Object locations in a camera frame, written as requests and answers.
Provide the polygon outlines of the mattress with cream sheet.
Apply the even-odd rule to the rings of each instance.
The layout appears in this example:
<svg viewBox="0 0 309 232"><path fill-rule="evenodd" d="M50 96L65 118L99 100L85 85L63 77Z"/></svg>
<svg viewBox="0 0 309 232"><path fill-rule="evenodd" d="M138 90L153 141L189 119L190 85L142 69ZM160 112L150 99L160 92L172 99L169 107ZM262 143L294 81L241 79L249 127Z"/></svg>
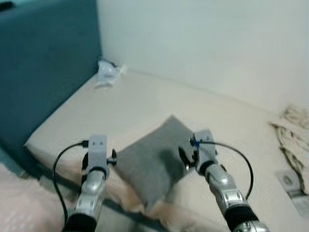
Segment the mattress with cream sheet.
<svg viewBox="0 0 309 232"><path fill-rule="evenodd" d="M277 174L290 167L270 122L272 113L207 90L172 80L128 72L113 87L95 88L89 80L40 125L25 147L46 168L52 168L66 147L93 134L108 138L108 150L123 150L152 132L170 116L192 132L211 130L215 141L239 149L252 164L254 186L249 204L271 232L308 232ZM245 194L249 170L235 152L218 146L218 160ZM111 200L129 212L158 219L170 232L230 232L204 177L194 170L175 184L169 200L149 212L116 170L106 181Z"/></svg>

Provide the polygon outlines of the pink fluffy blanket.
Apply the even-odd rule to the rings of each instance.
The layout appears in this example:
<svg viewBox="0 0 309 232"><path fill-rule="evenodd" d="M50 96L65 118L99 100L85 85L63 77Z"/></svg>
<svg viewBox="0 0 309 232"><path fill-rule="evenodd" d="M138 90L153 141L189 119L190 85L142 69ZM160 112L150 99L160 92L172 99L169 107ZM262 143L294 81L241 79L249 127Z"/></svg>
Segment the pink fluffy blanket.
<svg viewBox="0 0 309 232"><path fill-rule="evenodd" d="M0 232L61 232L63 226L57 196L0 163Z"/></svg>

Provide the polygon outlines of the grey white printed booklet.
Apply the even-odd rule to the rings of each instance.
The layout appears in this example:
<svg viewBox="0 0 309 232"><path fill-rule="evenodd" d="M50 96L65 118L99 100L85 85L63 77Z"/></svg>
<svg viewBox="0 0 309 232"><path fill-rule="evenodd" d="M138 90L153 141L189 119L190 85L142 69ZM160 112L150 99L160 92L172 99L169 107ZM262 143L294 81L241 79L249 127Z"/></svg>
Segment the grey white printed booklet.
<svg viewBox="0 0 309 232"><path fill-rule="evenodd" d="M309 195L302 189L300 178L293 170L276 172L276 177L301 217L309 216Z"/></svg>

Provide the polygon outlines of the grey fabric pillow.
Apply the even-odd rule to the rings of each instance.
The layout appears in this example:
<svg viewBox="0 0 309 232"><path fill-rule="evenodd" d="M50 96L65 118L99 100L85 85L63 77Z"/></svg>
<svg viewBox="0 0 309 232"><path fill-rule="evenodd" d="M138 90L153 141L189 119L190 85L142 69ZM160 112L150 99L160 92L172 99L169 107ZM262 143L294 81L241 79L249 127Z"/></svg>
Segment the grey fabric pillow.
<svg viewBox="0 0 309 232"><path fill-rule="evenodd" d="M115 169L148 212L188 174L179 149L188 150L193 132L175 116L118 153Z"/></svg>

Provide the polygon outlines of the crumpled beige cloth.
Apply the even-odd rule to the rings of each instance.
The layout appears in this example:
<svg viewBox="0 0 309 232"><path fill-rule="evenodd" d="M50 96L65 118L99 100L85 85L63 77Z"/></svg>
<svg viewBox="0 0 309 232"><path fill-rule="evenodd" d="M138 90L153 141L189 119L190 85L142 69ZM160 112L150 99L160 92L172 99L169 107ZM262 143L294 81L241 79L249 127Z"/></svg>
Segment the crumpled beige cloth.
<svg viewBox="0 0 309 232"><path fill-rule="evenodd" d="M268 123L275 130L288 165L303 182L303 170L309 156L309 111L290 104L280 117Z"/></svg>

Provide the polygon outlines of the crumpled clear plastic bag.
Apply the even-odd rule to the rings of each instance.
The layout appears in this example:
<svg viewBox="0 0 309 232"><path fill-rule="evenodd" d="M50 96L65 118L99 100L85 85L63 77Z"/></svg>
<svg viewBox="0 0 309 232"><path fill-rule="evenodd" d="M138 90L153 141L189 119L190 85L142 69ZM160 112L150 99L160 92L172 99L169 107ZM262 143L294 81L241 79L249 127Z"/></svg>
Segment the crumpled clear plastic bag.
<svg viewBox="0 0 309 232"><path fill-rule="evenodd" d="M93 75L96 81L95 88L113 87L125 72L126 65L118 66L109 60L100 59L97 73Z"/></svg>

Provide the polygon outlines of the teal upholstered headboard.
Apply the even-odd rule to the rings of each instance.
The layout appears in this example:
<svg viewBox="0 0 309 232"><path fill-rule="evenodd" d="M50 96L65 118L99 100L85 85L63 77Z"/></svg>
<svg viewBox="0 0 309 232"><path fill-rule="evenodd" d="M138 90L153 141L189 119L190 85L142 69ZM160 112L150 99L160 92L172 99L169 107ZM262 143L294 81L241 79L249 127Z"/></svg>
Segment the teal upholstered headboard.
<svg viewBox="0 0 309 232"><path fill-rule="evenodd" d="M0 12L0 146L22 147L94 75L96 0L38 0Z"/></svg>

